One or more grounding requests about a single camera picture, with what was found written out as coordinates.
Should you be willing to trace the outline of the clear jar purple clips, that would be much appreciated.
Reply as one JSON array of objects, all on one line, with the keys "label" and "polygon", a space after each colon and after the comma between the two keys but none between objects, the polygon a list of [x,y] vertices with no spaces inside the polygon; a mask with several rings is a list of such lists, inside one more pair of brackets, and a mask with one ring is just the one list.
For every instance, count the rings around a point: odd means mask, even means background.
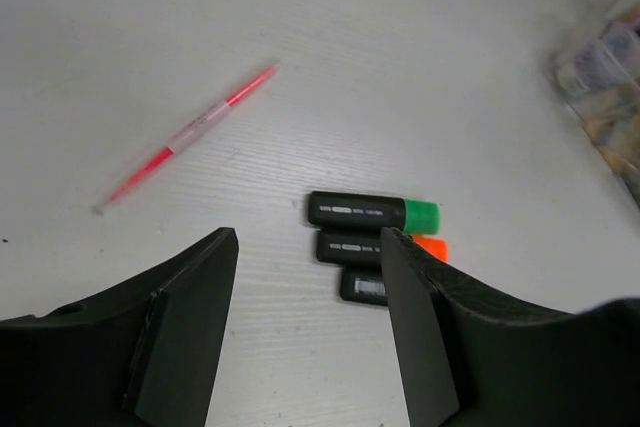
[{"label": "clear jar purple clips", "polygon": [[568,60],[557,63],[554,80],[574,98],[624,84],[628,76],[616,53],[616,47],[609,42],[591,41]]}]

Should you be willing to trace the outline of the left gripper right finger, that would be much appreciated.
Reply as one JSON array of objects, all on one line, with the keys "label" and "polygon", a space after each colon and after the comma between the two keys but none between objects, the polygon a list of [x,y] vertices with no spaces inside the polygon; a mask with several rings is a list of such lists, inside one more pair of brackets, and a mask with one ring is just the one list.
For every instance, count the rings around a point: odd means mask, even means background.
[{"label": "left gripper right finger", "polygon": [[639,302],[571,314],[438,260],[395,229],[382,273],[413,426],[635,426]]}]

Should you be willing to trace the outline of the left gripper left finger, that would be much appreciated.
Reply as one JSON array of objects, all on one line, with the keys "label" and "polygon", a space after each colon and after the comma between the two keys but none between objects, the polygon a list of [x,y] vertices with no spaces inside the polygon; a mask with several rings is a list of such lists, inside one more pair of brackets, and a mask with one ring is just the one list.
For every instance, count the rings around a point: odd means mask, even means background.
[{"label": "left gripper left finger", "polygon": [[220,228],[51,313],[1,324],[5,426],[202,426],[239,245]]}]

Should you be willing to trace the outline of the orange cap highlighter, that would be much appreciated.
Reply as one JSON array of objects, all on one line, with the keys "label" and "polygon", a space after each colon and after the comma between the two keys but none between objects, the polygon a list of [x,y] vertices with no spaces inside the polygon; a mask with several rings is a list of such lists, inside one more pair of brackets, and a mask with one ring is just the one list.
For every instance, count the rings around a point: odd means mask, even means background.
[{"label": "orange cap highlighter", "polygon": [[[447,262],[448,244],[441,239],[411,235],[412,240],[437,259]],[[319,262],[349,267],[378,268],[381,262],[380,234],[320,230],[316,234]]]}]

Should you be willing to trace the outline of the pink double ended highlighter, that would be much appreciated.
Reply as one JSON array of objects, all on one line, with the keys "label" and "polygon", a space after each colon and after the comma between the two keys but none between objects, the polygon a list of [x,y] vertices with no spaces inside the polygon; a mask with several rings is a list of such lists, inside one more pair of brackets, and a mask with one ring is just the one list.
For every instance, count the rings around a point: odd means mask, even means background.
[{"label": "pink double ended highlighter", "polygon": [[167,141],[149,159],[145,160],[133,172],[128,174],[122,182],[92,207],[92,211],[96,214],[102,214],[106,208],[119,202],[131,191],[138,188],[163,165],[187,150],[214,126],[219,124],[238,104],[269,80],[276,70],[277,66],[275,64],[262,69],[251,79],[243,82],[224,100],[205,109],[198,117],[184,126]]}]

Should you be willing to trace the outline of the green cap highlighter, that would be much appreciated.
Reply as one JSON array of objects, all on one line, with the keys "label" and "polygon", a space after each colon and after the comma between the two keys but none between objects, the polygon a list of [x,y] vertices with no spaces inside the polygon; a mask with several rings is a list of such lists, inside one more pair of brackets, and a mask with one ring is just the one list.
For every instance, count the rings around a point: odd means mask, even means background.
[{"label": "green cap highlighter", "polygon": [[307,219],[321,228],[379,232],[396,228],[408,234],[439,231],[436,203],[399,197],[313,191],[307,196]]}]

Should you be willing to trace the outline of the purple cap highlighter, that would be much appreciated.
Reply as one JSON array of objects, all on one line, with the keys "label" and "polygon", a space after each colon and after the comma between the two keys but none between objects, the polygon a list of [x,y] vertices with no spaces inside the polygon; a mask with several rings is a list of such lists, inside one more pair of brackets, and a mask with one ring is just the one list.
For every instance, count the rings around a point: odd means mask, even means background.
[{"label": "purple cap highlighter", "polygon": [[379,271],[343,268],[339,296],[343,301],[387,307],[387,293]]}]

